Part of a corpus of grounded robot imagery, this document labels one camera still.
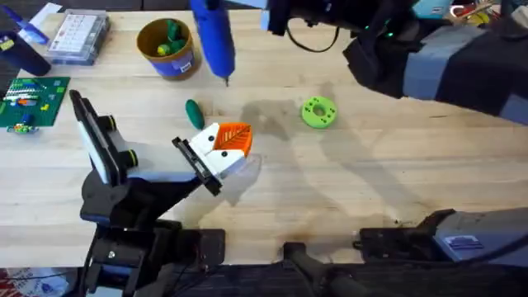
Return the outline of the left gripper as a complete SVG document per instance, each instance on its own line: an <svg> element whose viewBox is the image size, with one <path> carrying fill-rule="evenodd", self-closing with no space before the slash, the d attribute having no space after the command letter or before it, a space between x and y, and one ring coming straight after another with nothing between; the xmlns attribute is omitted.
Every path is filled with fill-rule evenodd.
<svg viewBox="0 0 528 297"><path fill-rule="evenodd" d="M117 138L92 143L81 219L104 227L147 227L199 187L212 195L245 163L252 127L213 123L191 139L153 146Z"/></svg>

